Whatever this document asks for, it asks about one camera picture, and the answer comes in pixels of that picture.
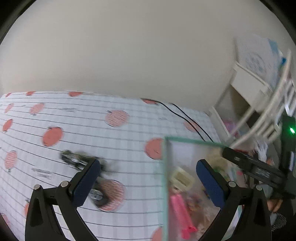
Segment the right hand in black glove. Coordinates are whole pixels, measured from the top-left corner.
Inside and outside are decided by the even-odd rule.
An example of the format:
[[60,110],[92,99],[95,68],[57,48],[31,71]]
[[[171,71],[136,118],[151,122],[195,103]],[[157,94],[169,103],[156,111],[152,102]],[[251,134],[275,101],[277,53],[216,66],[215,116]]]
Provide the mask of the right hand in black glove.
[[269,199],[271,231],[276,234],[295,232],[295,200]]

